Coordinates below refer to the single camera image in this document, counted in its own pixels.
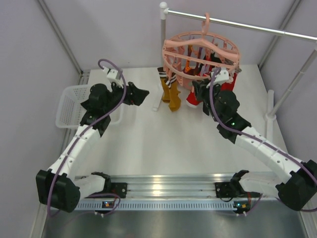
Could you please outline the black sock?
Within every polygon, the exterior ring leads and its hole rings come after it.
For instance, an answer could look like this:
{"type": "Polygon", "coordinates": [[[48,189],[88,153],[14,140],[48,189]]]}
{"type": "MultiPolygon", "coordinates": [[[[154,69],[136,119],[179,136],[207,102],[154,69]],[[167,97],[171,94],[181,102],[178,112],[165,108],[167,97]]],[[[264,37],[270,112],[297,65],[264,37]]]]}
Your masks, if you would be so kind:
{"type": "Polygon", "coordinates": [[[205,56],[204,56],[203,60],[216,62],[216,63],[222,63],[221,59],[219,57],[215,56],[215,52],[214,53],[208,53],[207,51],[205,51],[205,56]]]}

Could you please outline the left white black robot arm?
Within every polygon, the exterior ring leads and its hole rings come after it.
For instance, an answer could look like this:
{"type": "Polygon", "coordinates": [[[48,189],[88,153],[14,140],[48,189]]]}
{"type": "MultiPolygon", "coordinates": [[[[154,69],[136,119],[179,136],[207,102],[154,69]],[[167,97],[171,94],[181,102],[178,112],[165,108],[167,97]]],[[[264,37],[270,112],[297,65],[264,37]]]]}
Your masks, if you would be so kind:
{"type": "Polygon", "coordinates": [[[88,99],[81,104],[86,112],[71,142],[46,171],[39,170],[36,175],[39,202],[70,213],[84,198],[110,195],[109,175],[93,172],[76,179],[77,171],[108,128],[110,114],[121,104],[140,106],[148,95],[148,90],[139,89],[133,82],[126,86],[113,82],[110,89],[101,83],[93,85],[88,99]]]}

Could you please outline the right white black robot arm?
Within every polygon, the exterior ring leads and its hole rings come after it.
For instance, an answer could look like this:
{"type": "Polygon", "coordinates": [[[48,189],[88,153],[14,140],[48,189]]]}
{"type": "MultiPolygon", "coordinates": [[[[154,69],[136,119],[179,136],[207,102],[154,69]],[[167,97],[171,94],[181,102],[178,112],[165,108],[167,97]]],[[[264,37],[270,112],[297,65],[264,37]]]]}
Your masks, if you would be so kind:
{"type": "Polygon", "coordinates": [[[244,196],[255,192],[279,199],[294,211],[306,212],[306,204],[317,192],[317,164],[304,162],[275,146],[241,117],[240,106],[232,91],[222,91],[211,81],[194,82],[194,94],[203,102],[203,111],[218,122],[220,135],[254,155],[273,171],[272,176],[261,176],[241,170],[230,180],[231,193],[244,196]]]}

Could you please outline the pink round clip hanger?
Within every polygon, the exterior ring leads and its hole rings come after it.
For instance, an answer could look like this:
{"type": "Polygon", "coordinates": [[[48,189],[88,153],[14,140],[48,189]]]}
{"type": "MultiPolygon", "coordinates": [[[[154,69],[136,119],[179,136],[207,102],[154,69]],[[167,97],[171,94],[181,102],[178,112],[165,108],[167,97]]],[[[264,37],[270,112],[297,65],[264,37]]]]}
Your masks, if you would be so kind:
{"type": "Polygon", "coordinates": [[[180,86],[191,89],[193,81],[211,77],[215,67],[225,67],[229,73],[240,72],[240,51],[235,43],[209,31],[209,21],[202,21],[200,31],[179,33],[164,41],[162,59],[164,71],[176,74],[180,86]],[[203,60],[205,51],[214,53],[222,63],[203,60]]]}

